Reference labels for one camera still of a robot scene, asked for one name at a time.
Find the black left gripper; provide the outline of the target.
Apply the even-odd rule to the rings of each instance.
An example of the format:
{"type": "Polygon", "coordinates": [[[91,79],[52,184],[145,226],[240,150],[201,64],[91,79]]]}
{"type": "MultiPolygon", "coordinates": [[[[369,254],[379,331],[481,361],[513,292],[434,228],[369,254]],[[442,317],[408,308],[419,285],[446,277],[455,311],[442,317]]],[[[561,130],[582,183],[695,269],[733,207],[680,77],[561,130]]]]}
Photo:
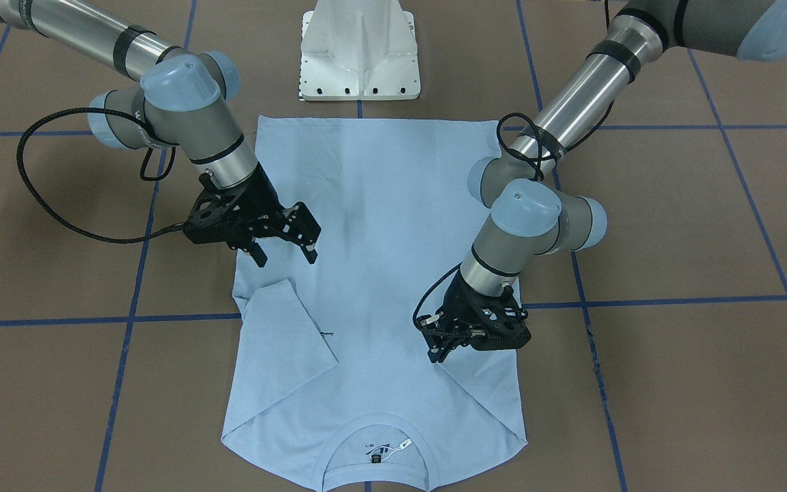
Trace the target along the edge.
{"type": "Polygon", "coordinates": [[[440,308],[433,315],[424,316],[424,339],[432,364],[444,362],[457,346],[469,346],[474,333],[471,330],[471,321],[475,316],[473,305],[479,295],[484,294],[473,290],[460,271],[456,271],[440,308]]]}

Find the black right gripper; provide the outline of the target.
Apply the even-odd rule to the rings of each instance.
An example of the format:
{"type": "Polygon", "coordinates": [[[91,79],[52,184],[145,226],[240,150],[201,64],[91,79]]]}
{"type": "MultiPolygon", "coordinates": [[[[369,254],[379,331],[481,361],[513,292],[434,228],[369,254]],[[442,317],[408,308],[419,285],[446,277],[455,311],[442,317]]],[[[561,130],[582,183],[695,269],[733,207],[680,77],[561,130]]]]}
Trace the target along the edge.
{"type": "Polygon", "coordinates": [[[261,164],[244,181],[235,211],[236,236],[228,240],[231,248],[246,249],[247,255],[263,268],[268,262],[256,238],[277,237],[302,248],[309,264],[318,260],[316,243],[321,228],[308,206],[297,202],[290,208],[281,205],[278,194],[261,164]]]}

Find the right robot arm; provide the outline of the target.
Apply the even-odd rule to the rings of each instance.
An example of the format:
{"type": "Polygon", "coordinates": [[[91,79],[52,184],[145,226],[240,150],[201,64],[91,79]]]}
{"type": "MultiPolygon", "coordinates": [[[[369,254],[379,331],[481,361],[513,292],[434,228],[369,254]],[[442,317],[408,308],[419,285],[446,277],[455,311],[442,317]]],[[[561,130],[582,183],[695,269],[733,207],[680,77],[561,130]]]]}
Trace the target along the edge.
{"type": "Polygon", "coordinates": [[[31,183],[24,152],[32,134],[49,122],[85,114],[93,135],[110,148],[146,154],[139,176],[157,182],[168,172],[150,175],[156,149],[183,153],[199,172],[203,187],[187,220],[145,236],[142,243],[172,232],[192,243],[225,243],[259,266],[266,264],[260,238],[296,244],[310,264],[316,261],[321,228],[302,202],[282,206],[228,102],[240,89],[232,60],[220,52],[193,54],[140,25],[132,24],[87,1],[0,1],[0,24],[68,46],[135,82],[134,87],[96,97],[87,108],[61,110],[32,124],[22,134],[16,165],[29,193],[48,215],[81,236],[106,243],[118,238],[79,228],[57,214],[31,183]]]}

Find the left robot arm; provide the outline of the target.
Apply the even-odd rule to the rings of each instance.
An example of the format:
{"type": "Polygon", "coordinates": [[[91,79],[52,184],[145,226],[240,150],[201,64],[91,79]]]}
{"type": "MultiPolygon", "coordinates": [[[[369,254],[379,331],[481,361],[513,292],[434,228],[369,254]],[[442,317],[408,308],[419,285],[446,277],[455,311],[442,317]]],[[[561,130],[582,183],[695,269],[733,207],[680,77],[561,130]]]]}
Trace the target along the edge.
{"type": "Polygon", "coordinates": [[[514,286],[534,256],[591,248],[608,228],[604,208],[546,183],[568,153],[592,136],[616,96],[671,48],[739,60],[787,56],[787,1],[630,1],[565,87],[501,155],[475,163],[469,193],[489,216],[434,314],[413,313],[431,362],[459,346],[520,349],[531,339],[514,286]]]}

